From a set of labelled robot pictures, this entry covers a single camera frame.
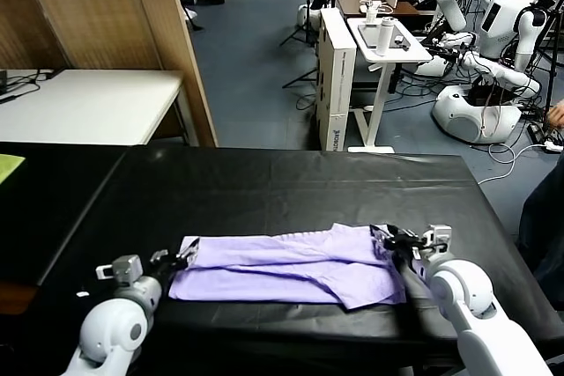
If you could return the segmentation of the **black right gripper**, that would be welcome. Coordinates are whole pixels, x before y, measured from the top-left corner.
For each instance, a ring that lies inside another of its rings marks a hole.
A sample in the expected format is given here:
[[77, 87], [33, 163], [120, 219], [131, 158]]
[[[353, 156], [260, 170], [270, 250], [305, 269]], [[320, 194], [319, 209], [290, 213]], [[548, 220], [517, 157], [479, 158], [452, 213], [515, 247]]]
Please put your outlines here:
[[380, 262], [392, 260], [397, 270], [406, 266], [422, 282], [426, 280], [423, 252], [430, 247], [427, 236], [403, 230], [391, 224], [370, 225], [375, 258]]

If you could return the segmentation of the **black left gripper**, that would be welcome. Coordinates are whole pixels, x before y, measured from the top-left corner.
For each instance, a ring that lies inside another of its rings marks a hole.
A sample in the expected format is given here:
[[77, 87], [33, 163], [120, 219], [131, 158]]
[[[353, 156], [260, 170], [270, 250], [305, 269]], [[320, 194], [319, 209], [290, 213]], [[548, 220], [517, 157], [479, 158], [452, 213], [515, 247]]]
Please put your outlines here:
[[188, 269], [197, 257], [200, 238], [195, 237], [185, 247], [181, 247], [176, 256], [167, 249], [161, 249], [151, 255], [148, 276], [155, 279], [163, 291], [167, 291], [174, 275]]

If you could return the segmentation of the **bystander bare hand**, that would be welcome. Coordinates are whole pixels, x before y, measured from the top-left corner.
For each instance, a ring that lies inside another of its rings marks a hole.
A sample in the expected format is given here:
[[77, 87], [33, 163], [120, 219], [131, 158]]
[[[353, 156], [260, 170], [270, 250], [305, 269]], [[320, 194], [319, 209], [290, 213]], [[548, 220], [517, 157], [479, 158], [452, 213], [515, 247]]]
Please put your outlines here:
[[564, 101], [550, 107], [546, 115], [546, 123], [550, 128], [562, 129], [564, 126]]

